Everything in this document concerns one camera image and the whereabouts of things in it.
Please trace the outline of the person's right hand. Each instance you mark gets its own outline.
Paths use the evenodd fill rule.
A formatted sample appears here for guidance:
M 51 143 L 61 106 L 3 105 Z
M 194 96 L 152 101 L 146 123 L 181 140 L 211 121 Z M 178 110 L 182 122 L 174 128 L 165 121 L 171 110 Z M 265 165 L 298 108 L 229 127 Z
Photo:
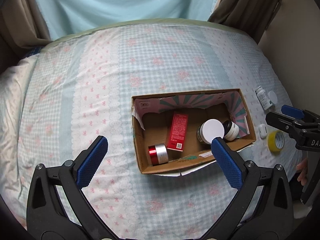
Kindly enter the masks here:
M 299 172 L 299 176 L 297 181 L 301 183 L 302 186 L 305 186 L 308 182 L 307 173 L 308 173 L 308 158 L 304 158 L 297 166 L 297 172 Z

